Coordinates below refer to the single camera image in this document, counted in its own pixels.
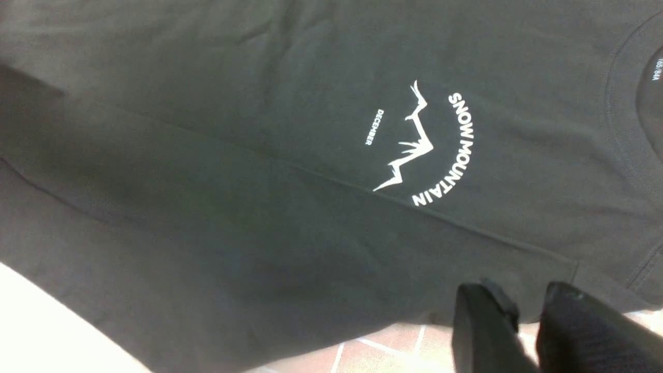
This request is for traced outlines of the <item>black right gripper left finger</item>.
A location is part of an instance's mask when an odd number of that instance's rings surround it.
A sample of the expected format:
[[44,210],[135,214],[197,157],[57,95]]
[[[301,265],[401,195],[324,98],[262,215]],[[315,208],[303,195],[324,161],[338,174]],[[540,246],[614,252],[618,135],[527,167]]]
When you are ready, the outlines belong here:
[[455,296],[455,371],[538,372],[518,335],[519,318],[516,303],[494,281],[462,283]]

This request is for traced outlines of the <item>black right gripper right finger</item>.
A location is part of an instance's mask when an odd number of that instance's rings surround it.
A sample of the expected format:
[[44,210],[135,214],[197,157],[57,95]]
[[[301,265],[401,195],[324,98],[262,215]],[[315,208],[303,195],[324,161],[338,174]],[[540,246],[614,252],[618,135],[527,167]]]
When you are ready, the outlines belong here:
[[537,335],[542,372],[661,372],[661,336],[562,282],[547,286]]

